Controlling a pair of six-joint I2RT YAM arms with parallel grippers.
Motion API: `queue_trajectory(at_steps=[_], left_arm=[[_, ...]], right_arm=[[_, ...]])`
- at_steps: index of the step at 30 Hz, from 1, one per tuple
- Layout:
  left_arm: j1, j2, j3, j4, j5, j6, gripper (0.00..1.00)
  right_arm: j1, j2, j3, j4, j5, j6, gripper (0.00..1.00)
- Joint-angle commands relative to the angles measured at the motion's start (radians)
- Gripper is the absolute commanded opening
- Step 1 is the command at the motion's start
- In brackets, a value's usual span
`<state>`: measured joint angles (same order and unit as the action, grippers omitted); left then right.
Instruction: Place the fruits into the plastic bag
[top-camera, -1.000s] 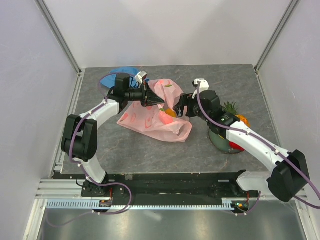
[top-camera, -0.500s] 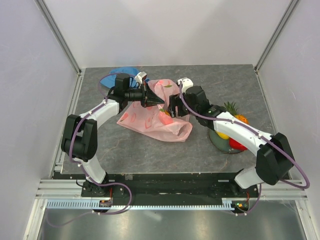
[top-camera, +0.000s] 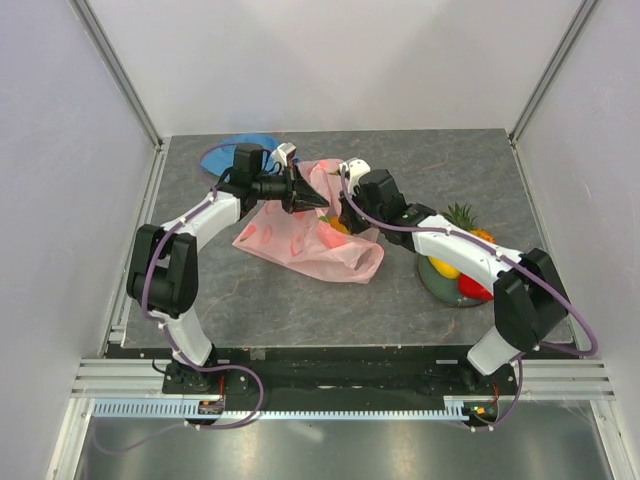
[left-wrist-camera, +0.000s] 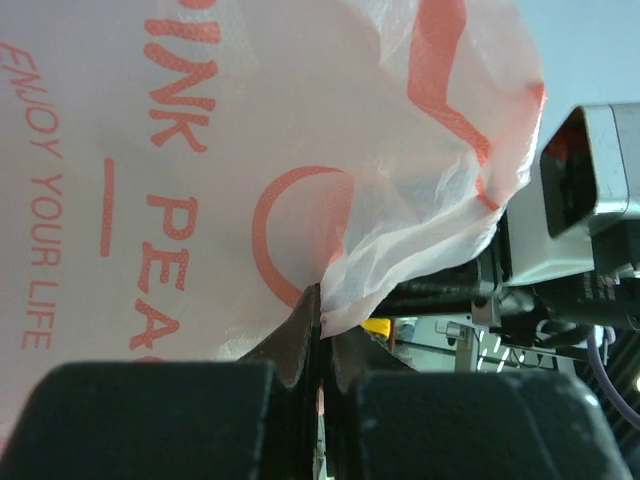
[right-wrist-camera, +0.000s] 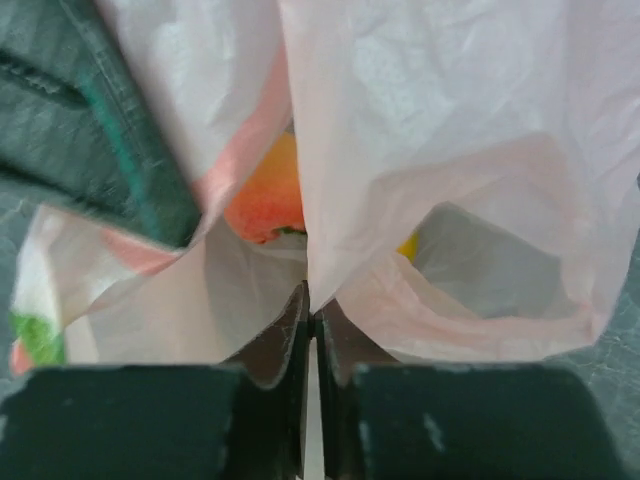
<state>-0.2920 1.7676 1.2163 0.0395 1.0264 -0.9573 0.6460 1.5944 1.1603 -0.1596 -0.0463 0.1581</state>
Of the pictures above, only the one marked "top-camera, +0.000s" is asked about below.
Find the yellow green red mango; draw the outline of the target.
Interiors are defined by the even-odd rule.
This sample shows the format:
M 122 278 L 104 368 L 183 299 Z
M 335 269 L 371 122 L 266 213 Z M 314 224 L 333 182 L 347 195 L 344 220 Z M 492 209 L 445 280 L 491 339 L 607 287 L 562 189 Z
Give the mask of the yellow green red mango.
M 341 234 L 344 234 L 344 235 L 351 234 L 350 230 L 344 224 L 341 223 L 338 216 L 330 217 L 328 223 L 334 230 L 340 232 Z

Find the yellow toy mango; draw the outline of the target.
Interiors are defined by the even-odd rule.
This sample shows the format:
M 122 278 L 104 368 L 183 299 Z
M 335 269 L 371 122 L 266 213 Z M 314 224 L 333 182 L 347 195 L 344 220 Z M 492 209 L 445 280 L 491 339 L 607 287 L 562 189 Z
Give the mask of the yellow toy mango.
M 446 279 L 455 280 L 461 275 L 458 269 L 440 259 L 429 256 L 428 260 L 436 272 Z

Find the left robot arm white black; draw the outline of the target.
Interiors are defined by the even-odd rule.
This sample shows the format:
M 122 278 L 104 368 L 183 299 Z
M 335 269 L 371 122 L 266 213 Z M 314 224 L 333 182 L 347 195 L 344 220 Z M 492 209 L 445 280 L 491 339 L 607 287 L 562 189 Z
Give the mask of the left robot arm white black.
M 292 143 L 272 151 L 240 143 L 231 165 L 203 200 L 173 221 L 138 228 L 126 292 L 170 345 L 168 381 L 208 393 L 220 378 L 216 349 L 195 311 L 200 250 L 260 201 L 273 201 L 286 214 L 328 206 L 328 200 L 303 177 L 295 157 Z

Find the pink peach plastic bag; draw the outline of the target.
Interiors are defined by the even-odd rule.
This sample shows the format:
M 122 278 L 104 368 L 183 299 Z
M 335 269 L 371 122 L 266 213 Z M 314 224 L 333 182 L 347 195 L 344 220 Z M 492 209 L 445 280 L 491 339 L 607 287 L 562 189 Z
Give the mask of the pink peach plastic bag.
M 341 183 L 335 174 L 340 164 L 339 159 L 299 163 L 304 178 L 329 201 L 328 208 L 288 214 L 278 201 L 268 201 L 233 246 L 317 280 L 368 283 L 384 258 L 376 230 L 350 234 L 347 243 L 335 249 L 328 249 L 318 237 L 319 224 L 328 223 L 330 217 L 339 217 L 341 212 Z

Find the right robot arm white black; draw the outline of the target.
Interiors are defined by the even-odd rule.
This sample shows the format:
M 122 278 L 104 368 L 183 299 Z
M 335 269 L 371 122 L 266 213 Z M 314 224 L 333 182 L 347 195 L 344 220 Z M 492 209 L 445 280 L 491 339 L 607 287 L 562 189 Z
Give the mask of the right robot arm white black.
M 568 314 L 569 302 L 551 257 L 484 240 L 435 210 L 409 203 L 386 169 L 360 159 L 343 162 L 341 222 L 352 232 L 377 229 L 390 244 L 433 257 L 486 289 L 493 298 L 494 325 L 467 352 L 458 381 L 467 392 L 483 392 L 504 364 L 538 347 Z

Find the toy peach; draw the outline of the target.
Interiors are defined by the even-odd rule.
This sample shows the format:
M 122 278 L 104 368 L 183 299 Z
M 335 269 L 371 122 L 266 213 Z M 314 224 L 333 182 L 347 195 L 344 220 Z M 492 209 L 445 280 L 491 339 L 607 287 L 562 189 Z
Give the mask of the toy peach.
M 347 243 L 349 232 L 339 225 L 335 228 L 333 224 L 321 222 L 318 227 L 318 237 L 328 249 L 335 249 Z

